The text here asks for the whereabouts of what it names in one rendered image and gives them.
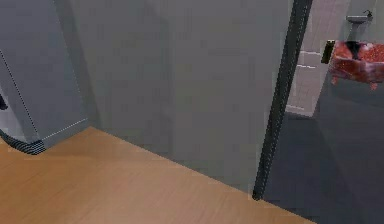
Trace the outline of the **red patterned cloth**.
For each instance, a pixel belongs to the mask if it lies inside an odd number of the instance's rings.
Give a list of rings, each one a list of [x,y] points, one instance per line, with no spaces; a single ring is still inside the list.
[[[331,83],[340,79],[368,84],[372,91],[384,83],[384,44],[337,41],[330,59]]]

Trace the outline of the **dark grey room door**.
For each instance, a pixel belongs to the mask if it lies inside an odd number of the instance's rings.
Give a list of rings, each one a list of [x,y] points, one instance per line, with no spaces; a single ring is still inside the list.
[[[252,198],[254,200],[261,200],[266,190],[312,3],[313,0],[293,0],[258,171],[252,192]]]

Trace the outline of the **grey wall sink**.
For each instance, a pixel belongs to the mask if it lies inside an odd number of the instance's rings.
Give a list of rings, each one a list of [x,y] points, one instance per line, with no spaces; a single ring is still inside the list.
[[[352,24],[363,24],[373,19],[373,14],[370,10],[364,11],[363,15],[360,16],[347,16],[346,20]]]

